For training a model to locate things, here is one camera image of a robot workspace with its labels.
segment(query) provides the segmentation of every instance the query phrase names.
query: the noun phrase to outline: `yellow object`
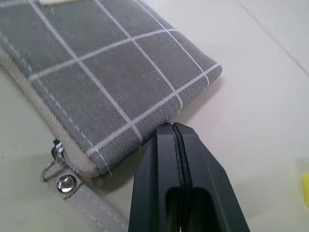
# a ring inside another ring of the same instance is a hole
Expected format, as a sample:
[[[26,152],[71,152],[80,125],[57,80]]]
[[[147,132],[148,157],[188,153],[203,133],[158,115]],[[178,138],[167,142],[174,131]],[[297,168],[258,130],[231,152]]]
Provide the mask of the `yellow object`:
[[[305,193],[305,203],[309,207],[309,173],[305,173],[303,177],[304,193]]]

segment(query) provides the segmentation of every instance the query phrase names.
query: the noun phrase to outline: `metal ring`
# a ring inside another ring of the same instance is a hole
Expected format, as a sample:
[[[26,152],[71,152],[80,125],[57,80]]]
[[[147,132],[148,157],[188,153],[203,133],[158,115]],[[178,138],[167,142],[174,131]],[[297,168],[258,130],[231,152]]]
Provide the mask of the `metal ring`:
[[[41,173],[41,180],[43,182],[47,182],[47,179],[45,177],[46,173],[48,172],[48,170],[56,163],[56,160],[51,161],[43,170],[43,172]]]

